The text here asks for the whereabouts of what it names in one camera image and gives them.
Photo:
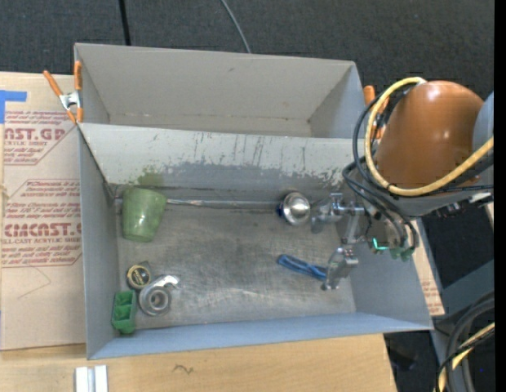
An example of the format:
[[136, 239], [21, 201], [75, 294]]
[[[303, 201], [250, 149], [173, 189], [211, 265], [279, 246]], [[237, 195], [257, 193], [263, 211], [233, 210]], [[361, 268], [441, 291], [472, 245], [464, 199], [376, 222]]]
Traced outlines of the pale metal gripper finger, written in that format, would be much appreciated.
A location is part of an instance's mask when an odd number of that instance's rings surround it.
[[344, 216], [342, 200], [342, 193], [332, 193], [312, 205], [311, 231], [314, 234], [319, 234], [326, 224], [335, 223]]
[[347, 278], [358, 266], [358, 257], [351, 247], [338, 247], [330, 256], [322, 290], [335, 290], [342, 279]]

